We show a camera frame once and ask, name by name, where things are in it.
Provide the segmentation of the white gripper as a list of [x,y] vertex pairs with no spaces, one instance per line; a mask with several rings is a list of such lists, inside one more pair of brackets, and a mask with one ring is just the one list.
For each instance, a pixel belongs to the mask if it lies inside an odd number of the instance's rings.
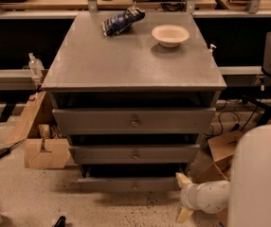
[[177,223],[185,222],[193,211],[216,214],[227,208],[230,182],[193,183],[183,173],[177,172],[175,176],[181,188],[180,199],[183,206],[179,208],[175,220]]

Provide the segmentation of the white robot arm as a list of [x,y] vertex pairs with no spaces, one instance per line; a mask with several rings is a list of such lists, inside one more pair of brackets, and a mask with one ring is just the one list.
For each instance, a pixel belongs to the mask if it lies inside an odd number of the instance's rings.
[[195,211],[227,210],[226,227],[271,227],[271,125],[254,128],[238,141],[227,181],[194,183],[176,175],[184,222]]

